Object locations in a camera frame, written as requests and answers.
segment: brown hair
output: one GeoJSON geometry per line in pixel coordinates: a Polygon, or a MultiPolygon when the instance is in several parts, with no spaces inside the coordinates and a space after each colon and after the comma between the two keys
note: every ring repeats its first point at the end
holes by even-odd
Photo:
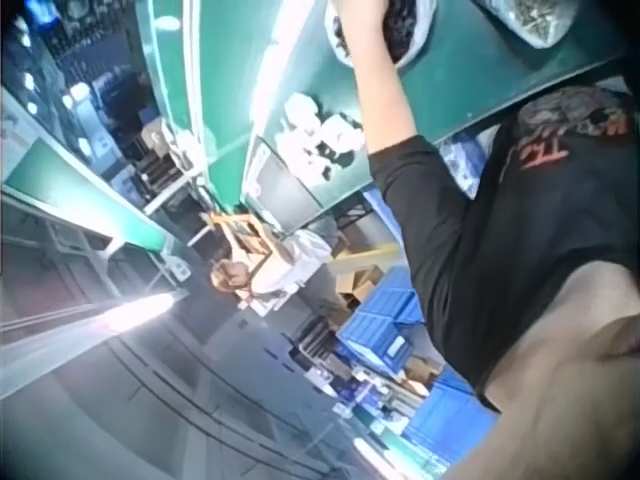
{"type": "Polygon", "coordinates": [[[238,290],[246,290],[249,293],[250,292],[250,287],[251,287],[251,276],[249,275],[247,277],[247,281],[244,283],[244,285],[232,285],[231,284],[231,279],[233,278],[233,275],[229,272],[229,263],[231,263],[230,260],[224,259],[219,261],[216,265],[213,266],[213,268],[211,269],[211,283],[213,284],[213,286],[224,293],[235,293],[238,290]]]}

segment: bag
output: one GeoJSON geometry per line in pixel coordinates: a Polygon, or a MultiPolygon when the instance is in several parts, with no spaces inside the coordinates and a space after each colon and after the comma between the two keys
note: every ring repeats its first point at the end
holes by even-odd
{"type": "MultiPolygon", "coordinates": [[[[424,47],[436,6],[436,0],[390,0],[384,29],[387,48],[389,48],[396,68],[402,68],[409,64],[424,47]],[[397,15],[395,15],[396,18],[390,18],[396,12],[405,18],[397,18],[397,15]],[[391,38],[394,43],[392,45],[389,44],[391,38]]],[[[338,12],[333,6],[333,2],[330,1],[327,2],[325,10],[324,28],[333,53],[338,60],[353,68],[349,49],[342,34],[338,12]]]]}
{"type": "Polygon", "coordinates": [[[534,48],[549,48],[569,31],[582,0],[472,0],[534,48]]]}

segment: black t-shirt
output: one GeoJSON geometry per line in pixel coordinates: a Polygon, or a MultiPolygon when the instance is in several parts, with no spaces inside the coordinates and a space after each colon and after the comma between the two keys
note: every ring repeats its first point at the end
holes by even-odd
{"type": "Polygon", "coordinates": [[[638,272],[638,136],[632,103],[569,88],[502,125],[469,200],[417,136],[371,155],[402,228],[436,348],[480,394],[567,277],[597,260],[638,272]]]}

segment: person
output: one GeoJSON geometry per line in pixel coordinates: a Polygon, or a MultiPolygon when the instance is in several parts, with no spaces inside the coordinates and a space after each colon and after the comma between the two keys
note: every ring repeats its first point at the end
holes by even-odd
{"type": "Polygon", "coordinates": [[[305,229],[278,240],[271,228],[255,216],[250,224],[270,250],[268,256],[244,250],[226,223],[220,223],[231,245],[231,257],[219,261],[211,271],[211,282],[222,292],[251,299],[270,300],[294,293],[331,259],[340,231],[328,214],[305,229]]]}
{"type": "Polygon", "coordinates": [[[471,201],[418,134],[382,33],[388,0],[335,3],[429,336],[502,413],[449,478],[614,478],[640,439],[633,99],[575,85],[532,100],[500,126],[471,201]]]}

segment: sleeve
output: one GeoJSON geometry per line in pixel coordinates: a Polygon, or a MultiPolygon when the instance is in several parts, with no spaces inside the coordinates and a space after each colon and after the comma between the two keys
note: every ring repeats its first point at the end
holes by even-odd
{"type": "Polygon", "coordinates": [[[429,318],[438,308],[442,314],[469,200],[438,150],[422,136],[376,152],[369,162],[375,184],[402,230],[423,312],[429,318]]]}

